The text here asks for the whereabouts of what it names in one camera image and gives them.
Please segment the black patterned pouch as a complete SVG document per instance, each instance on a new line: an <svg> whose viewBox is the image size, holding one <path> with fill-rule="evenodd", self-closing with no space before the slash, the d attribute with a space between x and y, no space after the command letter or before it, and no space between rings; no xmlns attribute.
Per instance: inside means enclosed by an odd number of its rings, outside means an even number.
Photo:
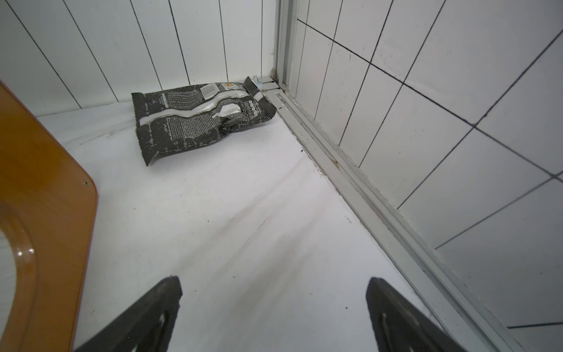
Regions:
<svg viewBox="0 0 563 352"><path fill-rule="evenodd" d="M270 121L277 108L251 78L131 94L136 136L146 165L203 148Z"/></svg>

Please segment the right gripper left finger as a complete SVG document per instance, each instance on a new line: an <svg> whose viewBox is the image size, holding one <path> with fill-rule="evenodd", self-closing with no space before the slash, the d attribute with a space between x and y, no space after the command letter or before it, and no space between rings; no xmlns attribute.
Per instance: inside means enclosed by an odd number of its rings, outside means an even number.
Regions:
<svg viewBox="0 0 563 352"><path fill-rule="evenodd" d="M180 279L166 277L78 351L167 351L183 295Z"/></svg>

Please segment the orange wooden three-tier shelf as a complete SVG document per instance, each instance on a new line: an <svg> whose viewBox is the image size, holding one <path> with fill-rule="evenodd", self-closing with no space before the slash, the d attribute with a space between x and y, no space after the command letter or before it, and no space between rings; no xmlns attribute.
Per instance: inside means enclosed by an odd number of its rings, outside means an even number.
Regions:
<svg viewBox="0 0 563 352"><path fill-rule="evenodd" d="M97 205L92 178L1 88L1 232L16 264L1 350L72 350Z"/></svg>

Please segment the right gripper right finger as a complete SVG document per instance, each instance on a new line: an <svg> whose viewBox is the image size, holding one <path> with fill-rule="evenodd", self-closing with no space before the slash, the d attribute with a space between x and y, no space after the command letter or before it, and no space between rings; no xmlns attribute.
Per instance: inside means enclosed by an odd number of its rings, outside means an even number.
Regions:
<svg viewBox="0 0 563 352"><path fill-rule="evenodd" d="M369 280L366 301L379 351L464 352L386 280Z"/></svg>

